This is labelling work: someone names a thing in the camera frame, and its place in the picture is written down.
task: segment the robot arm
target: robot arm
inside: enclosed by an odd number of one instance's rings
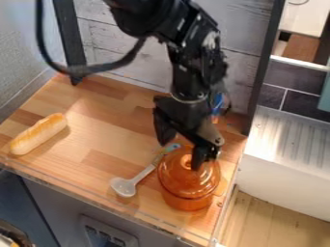
[[[166,43],[173,65],[172,97],[156,97],[154,127],[161,145],[180,133],[195,145],[192,169],[216,159],[224,140],[211,123],[212,99],[224,92],[227,64],[220,49],[216,21],[190,0],[103,0],[120,29],[138,39],[118,62],[91,67],[63,68],[50,63],[42,40],[42,14],[37,11],[41,55],[58,71],[83,77],[132,62],[149,36]],[[42,0],[37,7],[42,9]]]

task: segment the orange pot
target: orange pot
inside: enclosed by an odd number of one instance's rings
[[[191,153],[191,146],[182,146],[167,154],[157,170],[165,202],[180,210],[209,206],[221,178],[218,161],[205,162],[199,171],[192,171]]]

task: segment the white wall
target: white wall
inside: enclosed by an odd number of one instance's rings
[[[47,44],[52,56],[56,60],[63,60],[52,2],[44,2]],[[0,1],[0,117],[1,107],[29,83],[41,77],[47,69],[35,40],[34,8],[34,0]]]

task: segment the black cable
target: black cable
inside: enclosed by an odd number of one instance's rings
[[[101,64],[101,65],[93,65],[93,66],[74,66],[74,67],[64,67],[55,63],[52,58],[50,57],[43,38],[43,16],[44,16],[44,6],[42,0],[36,0],[36,38],[37,44],[40,50],[42,57],[44,58],[45,62],[52,67],[53,69],[67,74],[72,77],[85,77],[87,75],[98,73],[98,72],[105,72],[107,70],[118,69],[120,67],[126,66],[131,63],[137,53],[145,44],[146,39],[139,39],[131,48],[127,54],[125,54],[120,60],[108,63],[108,64]]]

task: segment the cabinet door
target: cabinet door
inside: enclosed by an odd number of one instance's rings
[[[27,233],[37,247],[59,247],[22,178],[0,171],[0,219]]]

